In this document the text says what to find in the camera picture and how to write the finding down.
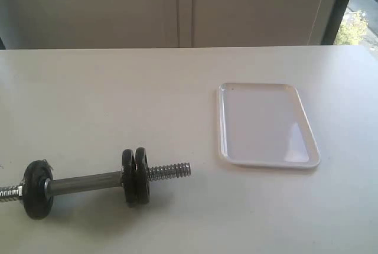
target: dumbbell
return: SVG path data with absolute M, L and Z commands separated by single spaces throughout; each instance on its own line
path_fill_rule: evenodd
M 149 168 L 145 148 L 134 153 L 122 153 L 121 171 L 53 180 L 51 167 L 46 160 L 33 161 L 25 170 L 19 185 L 0 187 L 0 201 L 21 200 L 26 213 L 39 220 L 48 216 L 54 196 L 123 187 L 129 207 L 149 202 L 149 182 L 191 175 L 190 164 L 172 164 Z

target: white table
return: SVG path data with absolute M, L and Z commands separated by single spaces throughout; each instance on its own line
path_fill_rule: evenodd
M 321 153 L 314 171 L 218 157 L 224 82 L 294 85 Z M 55 198 L 30 220 L 0 204 L 1 253 L 377 253 L 378 64 L 361 47 L 0 52 L 0 184 L 48 159 L 55 178 L 116 171 L 123 149 L 192 177 Z

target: white tray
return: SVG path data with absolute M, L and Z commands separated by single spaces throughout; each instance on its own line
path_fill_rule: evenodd
M 219 87 L 220 153 L 232 164 L 313 168 L 320 155 L 297 90 L 287 84 Z

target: white tabletop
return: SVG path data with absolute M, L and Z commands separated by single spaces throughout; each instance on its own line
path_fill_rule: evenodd
M 243 168 L 218 156 L 224 82 L 299 92 L 322 162 Z M 377 253 L 378 64 L 361 47 L 0 51 L 0 185 L 47 159 L 55 178 L 191 162 L 151 183 L 151 202 L 113 188 L 56 197 L 50 215 L 0 204 L 1 253 Z

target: black weight plate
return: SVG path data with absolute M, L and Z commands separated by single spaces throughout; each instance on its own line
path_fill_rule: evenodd
M 138 197 L 136 196 L 135 159 L 131 149 L 126 149 L 122 153 L 122 184 L 128 206 L 135 206 Z
M 138 148 L 135 151 L 136 165 L 136 193 L 139 204 L 147 204 L 149 202 L 149 180 L 148 165 L 145 148 Z
M 45 196 L 45 180 L 53 180 L 51 168 L 46 160 L 33 161 L 28 165 L 22 180 L 22 202 L 28 216 L 41 220 L 50 213 L 53 198 Z

